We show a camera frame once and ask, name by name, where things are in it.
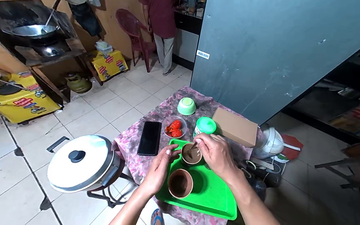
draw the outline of sliced tomato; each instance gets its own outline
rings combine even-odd
[[[180,129],[180,127],[181,127],[181,122],[180,122],[180,120],[175,120],[175,121],[173,121],[172,124],[171,124],[171,126],[172,126],[172,129]]]
[[[180,137],[181,135],[183,135],[183,133],[179,129],[173,130],[172,132],[172,137]]]

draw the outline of wooden wall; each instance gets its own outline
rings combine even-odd
[[[103,28],[102,36],[104,40],[112,45],[115,49],[122,52],[123,56],[131,59],[131,44],[128,35],[122,31],[115,18],[115,12],[119,8],[124,8],[132,12],[140,21],[144,21],[142,13],[142,5],[138,0],[100,0],[101,7],[93,7],[93,10],[100,21]],[[52,7],[55,0],[42,0],[44,5]],[[62,0],[58,6],[58,11],[66,13],[71,19],[77,35],[81,40],[86,51],[95,49],[94,44],[98,40],[97,37],[91,37],[72,17],[69,5]],[[12,56],[7,49],[0,46],[0,68],[10,73],[27,71],[24,64]]]

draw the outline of wok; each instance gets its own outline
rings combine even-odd
[[[3,32],[20,37],[37,39],[49,37],[55,34],[57,29],[58,27],[51,25],[30,25],[16,27],[11,31],[3,30]]]

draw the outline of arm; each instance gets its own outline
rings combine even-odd
[[[133,192],[110,225],[134,225],[148,200],[156,194],[165,182],[169,161],[178,157],[180,150],[172,151],[178,145],[164,147],[154,158],[141,185]]]
[[[150,22],[149,22],[149,14],[148,14],[148,6],[147,5],[142,5],[143,6],[143,14],[144,14],[144,19],[145,19],[145,25],[147,27],[147,30],[150,30]]]
[[[212,171],[230,188],[245,224],[279,225],[250,186],[243,172],[234,164],[223,137],[202,133],[195,136],[194,141],[198,143],[197,147]]]

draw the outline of smartphone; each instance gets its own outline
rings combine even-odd
[[[137,154],[156,156],[159,149],[161,122],[145,121]]]

